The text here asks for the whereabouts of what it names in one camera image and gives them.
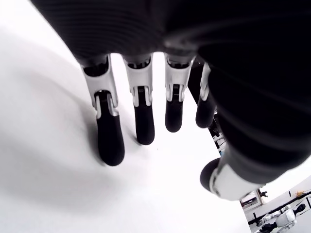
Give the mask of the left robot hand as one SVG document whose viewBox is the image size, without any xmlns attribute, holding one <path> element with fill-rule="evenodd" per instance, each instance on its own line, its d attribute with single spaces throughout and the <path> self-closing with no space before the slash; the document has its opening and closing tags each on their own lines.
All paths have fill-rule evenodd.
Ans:
<svg viewBox="0 0 311 233">
<path fill-rule="evenodd" d="M 123 57 L 137 140 L 151 144 L 152 55 L 165 55 L 168 131 L 182 124 L 194 59 L 204 60 L 196 124 L 214 117 L 225 153 L 202 186 L 239 200 L 311 154 L 311 3 L 308 0 L 35 0 L 80 64 L 107 165 L 124 159 L 112 53 Z"/>
</svg>

